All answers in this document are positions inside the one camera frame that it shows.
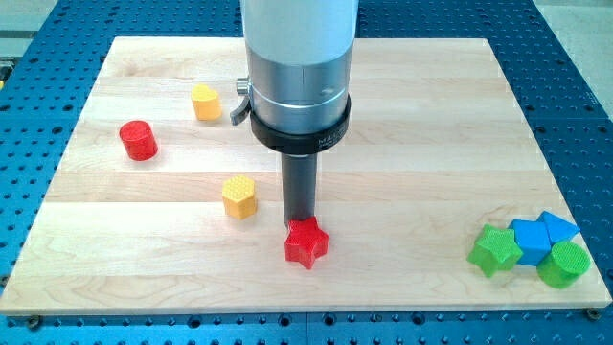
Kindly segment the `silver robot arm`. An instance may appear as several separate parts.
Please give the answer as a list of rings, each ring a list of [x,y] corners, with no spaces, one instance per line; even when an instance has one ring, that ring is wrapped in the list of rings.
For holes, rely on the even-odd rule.
[[[351,113],[349,81],[358,0],[241,0],[248,77],[231,114],[289,155],[336,145]]]

